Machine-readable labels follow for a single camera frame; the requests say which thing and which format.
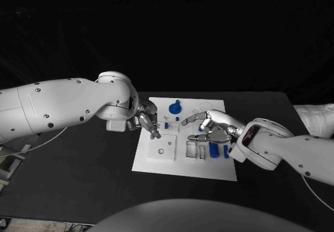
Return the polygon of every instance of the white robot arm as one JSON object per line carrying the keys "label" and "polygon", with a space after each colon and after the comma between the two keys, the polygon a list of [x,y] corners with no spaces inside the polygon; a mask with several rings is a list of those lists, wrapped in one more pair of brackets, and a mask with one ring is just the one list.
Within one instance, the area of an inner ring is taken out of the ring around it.
{"label": "white robot arm", "polygon": [[218,110],[194,115],[182,125],[199,119],[208,134],[191,135],[189,140],[227,143],[237,137],[230,155],[240,162],[248,158],[261,168],[274,170],[284,159],[304,176],[334,185],[334,140],[294,136],[283,125],[263,118],[245,125]]}
{"label": "white robot arm", "polygon": [[51,80],[0,90],[0,144],[27,135],[86,123],[94,115],[109,131],[145,127],[160,138],[158,107],[140,99],[130,78],[104,72],[93,82],[83,78]]}

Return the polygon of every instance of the white cable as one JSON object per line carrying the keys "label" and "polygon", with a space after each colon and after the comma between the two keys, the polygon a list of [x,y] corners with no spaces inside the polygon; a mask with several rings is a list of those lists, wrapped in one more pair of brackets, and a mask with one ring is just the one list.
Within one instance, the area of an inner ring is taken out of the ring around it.
{"label": "white cable", "polygon": [[322,198],[319,197],[319,195],[317,195],[316,192],[313,191],[313,189],[312,189],[312,187],[310,187],[310,185],[309,185],[309,182],[307,182],[307,180],[306,180],[304,175],[302,175],[302,177],[303,177],[303,179],[304,179],[304,182],[306,182],[306,184],[307,184],[307,186],[309,186],[309,188],[310,188],[310,190],[312,190],[315,196],[319,198],[319,200],[323,202],[323,204],[334,211],[334,209],[326,204],[326,202],[322,200]]}
{"label": "white cable", "polygon": [[60,133],[48,142],[45,142],[44,144],[41,144],[41,145],[37,146],[35,148],[28,149],[28,150],[25,150],[25,151],[21,151],[21,152],[18,152],[18,153],[14,153],[14,154],[0,155],[0,157],[18,155],[18,154],[21,154],[21,153],[25,153],[25,152],[29,152],[29,151],[38,149],[40,147],[42,147],[44,145],[47,145],[47,144],[64,133],[64,131],[67,130],[67,128],[68,128],[68,127],[65,127],[65,129],[61,131],[61,133]]}

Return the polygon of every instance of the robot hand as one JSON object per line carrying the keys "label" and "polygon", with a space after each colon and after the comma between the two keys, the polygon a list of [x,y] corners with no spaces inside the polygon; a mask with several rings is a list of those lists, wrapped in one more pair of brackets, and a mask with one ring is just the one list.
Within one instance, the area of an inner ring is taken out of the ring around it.
{"label": "robot hand", "polygon": [[192,141],[224,144],[231,141],[232,136],[240,138],[245,129],[245,125],[220,110],[195,114],[182,122],[182,125],[188,125],[196,120],[204,120],[201,129],[208,134],[191,135],[188,139]]}
{"label": "robot hand", "polygon": [[140,99],[139,111],[136,116],[127,121],[127,127],[132,131],[145,127],[152,133],[152,139],[162,138],[158,130],[158,106],[150,100]]}

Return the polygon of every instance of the black table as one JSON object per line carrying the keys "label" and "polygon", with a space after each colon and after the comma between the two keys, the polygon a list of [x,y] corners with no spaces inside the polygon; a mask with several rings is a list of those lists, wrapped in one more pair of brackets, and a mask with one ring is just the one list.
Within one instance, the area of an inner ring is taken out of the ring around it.
{"label": "black table", "polygon": [[[280,92],[146,92],[140,96],[225,100],[228,114],[241,121],[263,117],[297,136],[309,134]],[[44,133],[40,143],[58,132]],[[274,171],[250,160],[235,161],[238,182],[133,172],[139,138],[140,130],[107,131],[106,121],[97,117],[68,128],[57,140],[29,153],[0,193],[0,216],[96,224],[137,204],[194,198],[258,209],[315,231],[333,230],[334,212],[313,196],[286,161]],[[333,195],[333,186],[317,181],[312,184]]]}

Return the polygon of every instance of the blue object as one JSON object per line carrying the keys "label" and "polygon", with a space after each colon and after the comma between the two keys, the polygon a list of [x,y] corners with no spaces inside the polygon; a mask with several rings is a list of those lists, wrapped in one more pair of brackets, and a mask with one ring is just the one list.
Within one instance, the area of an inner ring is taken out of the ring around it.
{"label": "blue object", "polygon": [[225,158],[227,159],[230,158],[230,147],[228,147],[228,145],[225,145]]}
{"label": "blue object", "polygon": [[211,148],[211,157],[220,158],[218,144],[209,142],[209,148]]}
{"label": "blue object", "polygon": [[182,111],[181,101],[176,100],[176,103],[169,106],[169,111],[176,115]]}

